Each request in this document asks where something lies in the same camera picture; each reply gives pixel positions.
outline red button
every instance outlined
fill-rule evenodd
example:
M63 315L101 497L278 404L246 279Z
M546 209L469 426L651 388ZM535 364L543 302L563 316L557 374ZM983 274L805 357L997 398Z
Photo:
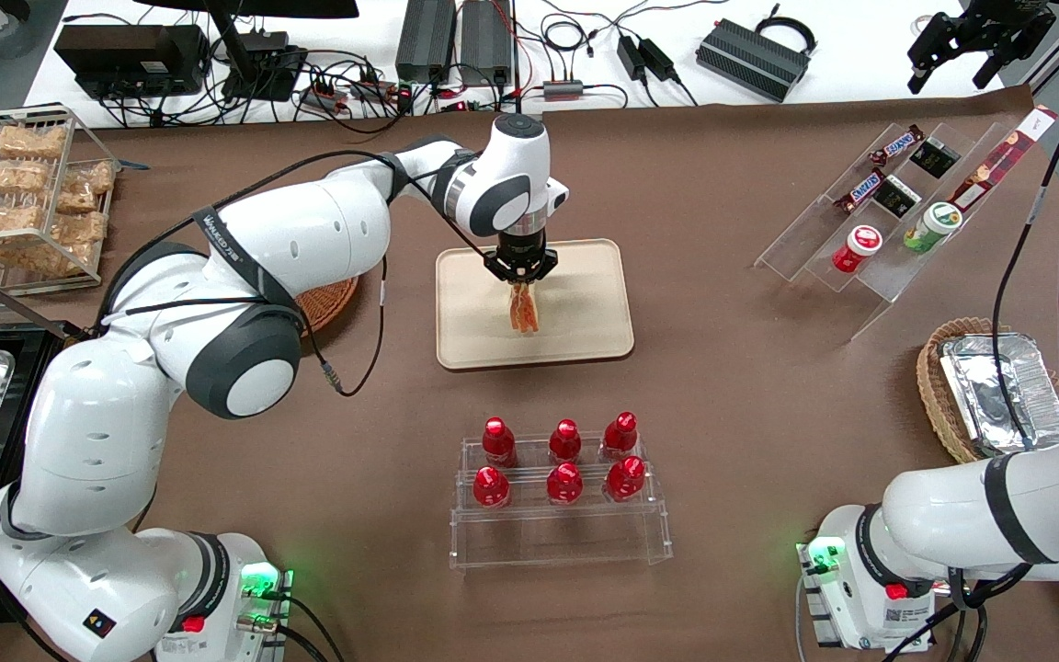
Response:
M202 625L205 624L202 616L186 616L182 619L183 632L201 632Z

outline clear acrylic stand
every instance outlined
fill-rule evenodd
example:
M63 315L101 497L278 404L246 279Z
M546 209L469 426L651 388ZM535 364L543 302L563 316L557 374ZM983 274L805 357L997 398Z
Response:
M868 159L869 151L894 142L904 131L907 127L898 124L890 125L861 153L852 166L849 166L827 192L811 202L754 262L754 267L765 264L785 281L796 282L804 273L810 273L836 293L844 292L854 282L857 284L855 289L874 293L874 298L870 299L875 301L874 309L850 339L857 339L857 336L894 306L896 299L908 288L917 272L921 271L935 252L941 250L941 244L952 240L958 231L925 253L917 253L904 247L903 235L915 226L917 218L928 207L949 199L958 184L962 184L963 180L983 163L988 151L1011 133L1011 129L997 122L975 142L949 125L938 124L928 136L962 156L943 177L934 178L911 162L910 156L916 150L916 146L911 146L907 149L907 154L895 157L894 162L881 167L881 172L886 176L897 177L921 197L919 202L898 218L869 196L869 199L857 207L852 214L844 214L834 202L868 177L874 168ZM963 227L973 220L974 214L983 209L989 196L991 192L972 207L964 218ZM862 262L856 272L845 273L832 266L832 253L844 244L848 232L857 226L875 227L885 243L877 254Z
M471 495L477 470L486 464L480 440L463 440L456 473L456 505L452 508L454 570L500 566L561 566L591 561L648 561L672 557L668 511L654 466L647 462L642 442L635 455L645 461L644 489L623 503L603 495L612 463L597 457L602 431L581 432L579 455L582 495L571 505L554 505L546 498L550 436L518 440L518 466L502 469L509 479L511 503L488 511Z

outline wire rack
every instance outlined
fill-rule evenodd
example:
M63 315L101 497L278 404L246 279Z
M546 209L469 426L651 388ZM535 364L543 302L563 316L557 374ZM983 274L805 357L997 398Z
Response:
M0 231L0 251L4 248L10 250L22 250L29 248L31 251L52 251L51 257L58 264L59 258L70 263L72 267L67 270L67 275L46 275L46 273L31 271L26 268L12 267L0 260L0 289L13 297L20 294L35 294L42 292L58 292L62 289L87 288L87 286L100 285L101 273L97 267L101 264L102 240L92 244L91 251L87 254L77 255L68 250L64 244L53 237L55 223L56 204L55 199L59 195L59 184L64 177L72 168L92 167L93 164L102 162L112 162L113 173L121 171L121 162L105 147L105 143L93 133L84 122L72 112L70 108L62 105L37 106L36 108L17 108L0 110L0 130L5 126L18 126L25 129L53 129L53 127L65 127L65 137L59 159L18 159L11 160L41 160L51 164L50 176L42 193L0 193L0 205L20 207L38 205L44 207L42 222L38 227L25 227L18 230ZM72 145L75 142L76 131L84 131L84 135L95 143L100 148L100 158L88 160L77 160L70 162ZM97 197L97 213L105 214L108 218L109 207L112 205L113 190L109 187Z

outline power supply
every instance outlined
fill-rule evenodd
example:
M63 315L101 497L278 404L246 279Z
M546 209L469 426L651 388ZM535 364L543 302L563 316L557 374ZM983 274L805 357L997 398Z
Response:
M408 0L395 59L399 78L415 83L441 79L452 59L454 41L453 0Z
M697 64L780 104L803 78L808 61L811 58L806 53L787 49L725 18L697 50Z
M466 85L517 85L513 79L509 0L466 0L460 14L460 76Z

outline black tape band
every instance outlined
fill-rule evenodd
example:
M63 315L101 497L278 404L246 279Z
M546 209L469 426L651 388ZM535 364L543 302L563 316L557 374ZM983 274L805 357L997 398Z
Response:
M191 214L191 219L198 223L198 229L202 230L207 241L210 241L219 255L222 255L223 261L231 265L235 273L238 273L244 282L251 285L252 289L259 292L261 297L268 299L269 304L289 307L298 316L302 315L300 306L289 290L285 289L285 286L281 285L281 282L276 281L276 278L262 267L256 260L252 258L252 255L244 250L244 247L227 230L227 223L219 220L219 213L215 211L215 207L202 207L201 210Z
M184 609L178 612L178 619L169 631L178 632L182 630L182 621L189 616L210 616L219 607L227 592L228 575L231 574L231 558L227 554L227 547L219 541L219 536L211 533L189 532L185 535L198 544L198 552L202 554L202 571L198 573L198 587L191 597L182 603ZM212 558L214 558L214 573L212 573Z
M869 536L869 523L874 520L874 515L877 515L880 508L881 504L870 503L865 506L865 512L861 513L857 519L857 554L860 556L861 562L864 562L865 570L868 570L868 573L880 586L887 587L890 584L901 584L907 589L908 597L926 595L926 592L929 592L930 587L933 586L932 583L913 582L913 579L901 577L895 571L890 570L885 566L885 562L881 562L874 551L874 544L872 544L872 537Z
M1021 557L1025 562L1038 565L1038 562L1056 562L1045 556L1028 533L1024 531L1021 519L1016 515L1012 507L1012 495L1007 493L1007 463L1012 461L1015 455L1001 455L992 458L987 463L987 469L983 475L983 489L987 496L987 507L991 508L991 516L995 519L995 526L1000 527L1004 540L1012 545L1012 552Z

